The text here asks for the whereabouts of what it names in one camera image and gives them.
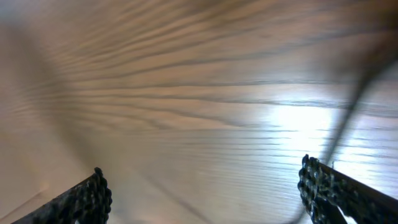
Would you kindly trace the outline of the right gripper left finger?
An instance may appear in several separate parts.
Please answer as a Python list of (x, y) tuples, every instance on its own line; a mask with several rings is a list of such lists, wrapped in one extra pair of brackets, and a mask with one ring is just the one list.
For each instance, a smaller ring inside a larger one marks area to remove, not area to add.
[(12, 224), (106, 224), (112, 191), (99, 167), (79, 184)]

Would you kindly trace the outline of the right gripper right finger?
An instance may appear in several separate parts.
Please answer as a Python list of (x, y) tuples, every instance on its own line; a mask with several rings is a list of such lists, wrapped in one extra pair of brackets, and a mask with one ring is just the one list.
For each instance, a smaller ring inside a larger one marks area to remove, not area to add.
[(397, 200), (305, 155), (297, 188), (313, 223), (397, 224)]

